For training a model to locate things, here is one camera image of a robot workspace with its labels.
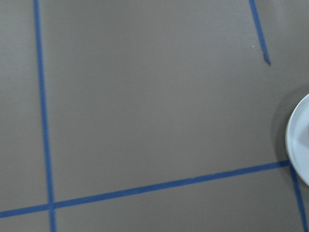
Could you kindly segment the white plate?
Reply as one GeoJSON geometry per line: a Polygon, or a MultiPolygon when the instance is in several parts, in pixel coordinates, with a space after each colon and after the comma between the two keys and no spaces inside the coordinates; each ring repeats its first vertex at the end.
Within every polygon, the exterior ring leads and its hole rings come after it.
{"type": "Polygon", "coordinates": [[[289,160],[302,181],[309,184],[309,96],[306,95],[289,117],[285,146],[289,160]]]}

